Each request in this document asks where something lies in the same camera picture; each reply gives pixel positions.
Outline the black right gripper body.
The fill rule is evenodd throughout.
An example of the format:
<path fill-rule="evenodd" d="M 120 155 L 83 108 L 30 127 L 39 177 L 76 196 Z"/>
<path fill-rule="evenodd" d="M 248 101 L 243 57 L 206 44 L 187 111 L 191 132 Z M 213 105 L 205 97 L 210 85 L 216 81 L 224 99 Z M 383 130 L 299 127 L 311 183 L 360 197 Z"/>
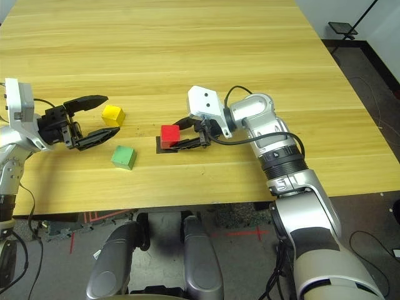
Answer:
<path fill-rule="evenodd" d="M 195 138 L 194 148 L 206 148 L 211 145 L 211 136 L 218 138 L 221 135 L 221 129 L 218 123 L 213 119 L 193 120 L 194 131 L 198 133 Z"/>

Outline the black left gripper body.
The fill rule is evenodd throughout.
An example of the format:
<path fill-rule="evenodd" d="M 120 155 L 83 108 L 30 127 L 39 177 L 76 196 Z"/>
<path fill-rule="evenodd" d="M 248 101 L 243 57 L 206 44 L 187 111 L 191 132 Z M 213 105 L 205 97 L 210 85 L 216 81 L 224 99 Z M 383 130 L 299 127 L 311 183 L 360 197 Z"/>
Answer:
<path fill-rule="evenodd" d="M 63 105 L 45 110 L 37 125 L 40 137 L 48 145 L 65 143 L 68 148 L 74 148 L 76 141 L 83 137 L 79 123 L 73 120 Z"/>

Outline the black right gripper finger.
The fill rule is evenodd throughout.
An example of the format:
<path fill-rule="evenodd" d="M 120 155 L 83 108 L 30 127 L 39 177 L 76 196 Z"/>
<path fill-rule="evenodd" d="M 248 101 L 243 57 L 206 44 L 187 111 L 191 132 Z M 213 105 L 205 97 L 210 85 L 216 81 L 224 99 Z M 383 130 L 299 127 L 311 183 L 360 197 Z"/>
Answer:
<path fill-rule="evenodd" d="M 196 124 L 197 120 L 191 117 L 184 117 L 174 123 L 174 125 L 179 126 L 179 129 L 187 129 Z"/>
<path fill-rule="evenodd" d="M 201 138 L 197 137 L 193 139 L 184 139 L 182 141 L 176 142 L 172 144 L 169 148 L 167 148 L 167 150 L 178 152 L 180 150 L 188 150 L 188 149 L 204 147 L 204 145 L 205 144 L 201 141 Z"/>

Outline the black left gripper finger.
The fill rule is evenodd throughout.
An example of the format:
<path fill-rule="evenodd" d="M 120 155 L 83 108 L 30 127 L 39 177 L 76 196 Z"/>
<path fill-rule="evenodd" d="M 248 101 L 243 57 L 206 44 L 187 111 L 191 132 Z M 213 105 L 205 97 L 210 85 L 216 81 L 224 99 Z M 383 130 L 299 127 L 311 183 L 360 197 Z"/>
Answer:
<path fill-rule="evenodd" d="M 67 113 L 88 111 L 94 109 L 108 100 L 107 96 L 89 95 L 72 99 L 63 104 Z"/>
<path fill-rule="evenodd" d="M 86 137 L 76 141 L 76 149 L 83 151 L 105 143 L 120 131 L 120 127 L 108 127 L 90 132 Z"/>

